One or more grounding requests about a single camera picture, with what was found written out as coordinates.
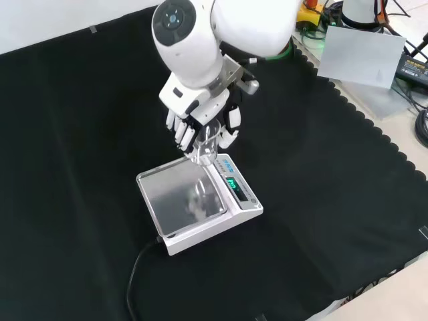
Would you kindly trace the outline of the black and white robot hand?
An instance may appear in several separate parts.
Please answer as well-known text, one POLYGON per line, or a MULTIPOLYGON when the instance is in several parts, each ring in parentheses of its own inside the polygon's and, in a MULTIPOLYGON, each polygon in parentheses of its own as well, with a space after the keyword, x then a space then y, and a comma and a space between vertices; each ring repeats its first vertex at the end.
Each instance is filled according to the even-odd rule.
POLYGON ((175 144, 187 157, 195 154, 195 141, 204 127, 212 120, 220 121, 217 146, 227 149, 239 134, 241 112, 239 105, 225 89, 212 97, 208 89, 190 89, 172 73, 159 98, 168 108, 166 127, 174 133, 175 144))

